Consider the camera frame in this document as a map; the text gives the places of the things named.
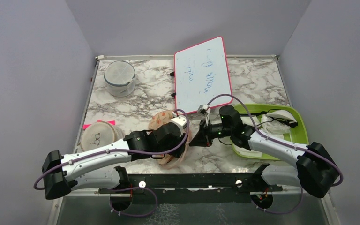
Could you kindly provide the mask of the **floral mesh laundry bag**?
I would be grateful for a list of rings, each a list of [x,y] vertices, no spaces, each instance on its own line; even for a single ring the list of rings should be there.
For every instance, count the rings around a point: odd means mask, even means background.
[[[155,114],[149,122],[148,129],[151,130],[160,130],[162,126],[170,122],[170,119],[173,118],[173,112],[171,110],[163,110]],[[158,144],[158,152],[163,152],[170,150],[178,145],[183,139],[183,137],[175,137],[173,134],[168,133],[166,128],[163,131],[159,131],[159,135],[163,135],[163,138],[159,138],[160,141]],[[181,147],[177,150],[172,151],[171,153],[166,153],[163,157],[162,154],[160,155],[157,162],[161,165],[164,169],[173,169],[178,167],[182,161],[186,158],[186,155],[189,150],[189,142],[191,140],[191,131],[189,131],[187,140],[183,143]]]

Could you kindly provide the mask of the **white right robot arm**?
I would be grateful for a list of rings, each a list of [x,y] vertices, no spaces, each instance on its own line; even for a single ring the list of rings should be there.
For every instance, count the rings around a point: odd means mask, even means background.
[[[219,115],[221,123],[218,124],[212,124],[208,118],[200,121],[199,131],[190,146],[209,147],[214,139],[229,137],[237,147],[266,153],[288,164],[282,167],[265,165],[255,171],[251,180],[256,190],[288,185],[323,198],[340,176],[337,165],[321,144],[305,145],[270,136],[245,124],[231,105],[221,107]]]

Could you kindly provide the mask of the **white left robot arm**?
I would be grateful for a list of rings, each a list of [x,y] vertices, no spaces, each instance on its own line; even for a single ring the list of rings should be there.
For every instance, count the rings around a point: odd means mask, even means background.
[[[121,193],[129,186],[123,169],[115,167],[100,173],[97,170],[173,153],[185,145],[187,136],[186,121],[170,121],[157,130],[133,131],[113,143],[83,153],[62,155],[59,150],[54,150],[47,154],[37,181],[43,181],[41,189],[47,200],[84,188],[113,188]]]

